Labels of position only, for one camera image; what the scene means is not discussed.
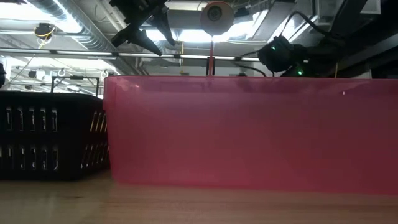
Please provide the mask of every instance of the black plastic basket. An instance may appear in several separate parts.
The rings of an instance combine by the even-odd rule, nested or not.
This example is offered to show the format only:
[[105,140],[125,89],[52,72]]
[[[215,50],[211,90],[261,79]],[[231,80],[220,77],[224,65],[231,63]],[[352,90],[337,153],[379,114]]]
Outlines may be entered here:
[[0,178],[79,179],[109,167],[102,100],[0,91]]

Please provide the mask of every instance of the translucent plastic container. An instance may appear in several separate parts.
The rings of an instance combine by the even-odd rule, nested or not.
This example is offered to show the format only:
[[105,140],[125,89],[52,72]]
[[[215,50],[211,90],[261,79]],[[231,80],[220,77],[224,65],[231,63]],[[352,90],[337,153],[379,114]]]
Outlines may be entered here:
[[130,184],[398,194],[398,82],[108,77],[111,170]]

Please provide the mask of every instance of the ceiling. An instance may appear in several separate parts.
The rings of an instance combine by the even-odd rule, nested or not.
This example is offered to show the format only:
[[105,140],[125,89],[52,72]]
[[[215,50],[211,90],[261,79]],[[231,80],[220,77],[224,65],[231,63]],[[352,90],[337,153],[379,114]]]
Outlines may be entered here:
[[[108,40],[111,40],[116,33],[125,26],[123,22],[118,20],[118,16],[122,16],[117,9],[113,9],[109,4],[109,0],[94,1],[94,0],[74,0],[69,1],[68,4],[76,5],[81,13],[81,16],[90,20],[90,30],[98,30],[101,35]],[[251,14],[253,20],[246,21],[244,24],[235,24],[228,32],[228,37],[220,37],[220,42],[215,44],[215,55],[223,56],[239,56],[246,52],[260,49],[266,42],[274,35],[279,35],[287,16],[294,10],[301,11],[308,16],[314,18],[315,23],[321,24],[324,29],[328,29],[333,16],[339,8],[342,1],[335,0],[296,0],[296,1],[275,1],[275,0],[230,0],[228,2],[234,9],[246,7]],[[364,18],[369,19],[377,16],[377,4],[380,1],[369,0]],[[48,16],[40,13],[39,10],[31,10],[31,7],[26,4],[5,4],[0,3],[0,47],[10,48],[24,48],[37,49],[40,45],[40,40],[33,34],[34,27],[38,26],[40,22],[47,22],[54,24],[54,20]],[[170,28],[173,32],[174,38],[183,40],[183,45],[178,44],[176,47],[170,47],[164,42],[164,37],[154,30],[148,24],[143,24],[141,29],[147,31],[147,35],[164,48],[161,50],[168,54],[191,54],[191,55],[209,55],[210,43],[205,41],[208,39],[206,34],[201,31],[200,15],[201,10],[207,5],[206,1],[179,1],[171,0],[166,3],[169,7],[168,20]],[[65,28],[58,27],[55,31],[51,42],[45,44],[43,49],[54,50],[88,50],[84,44],[78,40],[78,34],[69,35]],[[301,18],[294,17],[288,24],[284,35],[295,44],[316,45],[321,35],[312,31],[309,26],[304,26],[304,21]],[[131,44],[122,44],[117,48],[120,52],[148,52],[140,47]],[[31,57],[18,57],[1,53],[10,59],[12,67],[11,79],[13,80],[11,89],[26,90],[24,83],[32,84],[34,90],[48,91],[49,87],[44,83],[49,82],[47,78],[38,80],[29,78],[28,72],[41,68],[46,74],[66,74],[84,75],[87,77],[103,78],[109,73],[123,73],[123,74],[141,74],[141,75],[179,75],[180,72],[189,73],[190,75],[205,75],[206,61],[205,60],[177,60],[177,59],[139,59],[122,58],[123,63],[128,64],[127,67],[120,69],[118,64],[112,60],[104,61],[88,60],[88,59],[72,59],[61,58],[61,56],[54,55],[54,58],[35,58],[33,59],[27,70],[21,73],[26,63]],[[255,67],[266,70],[259,63],[254,63]],[[240,71],[235,65],[230,62],[217,62],[217,75],[231,75],[238,74]],[[249,75],[260,75],[257,72],[248,71]],[[84,93],[87,91],[94,92],[95,88],[91,87],[92,83],[89,81],[68,81],[68,84],[82,85],[80,89]],[[69,91],[66,87],[57,88],[57,91]]]

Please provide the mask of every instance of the round motor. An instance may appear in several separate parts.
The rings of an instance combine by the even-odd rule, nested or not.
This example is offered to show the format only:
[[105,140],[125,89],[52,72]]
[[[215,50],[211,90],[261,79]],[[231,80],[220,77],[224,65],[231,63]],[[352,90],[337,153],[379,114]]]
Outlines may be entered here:
[[234,11],[225,2],[211,2],[203,9],[200,23],[211,36],[224,34],[234,24]]

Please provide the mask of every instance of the table surface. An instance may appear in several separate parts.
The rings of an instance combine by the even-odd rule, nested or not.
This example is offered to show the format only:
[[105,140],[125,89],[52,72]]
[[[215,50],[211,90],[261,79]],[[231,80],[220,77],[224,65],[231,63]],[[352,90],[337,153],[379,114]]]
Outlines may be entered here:
[[130,186],[110,173],[79,182],[0,182],[0,223],[398,223],[398,197]]

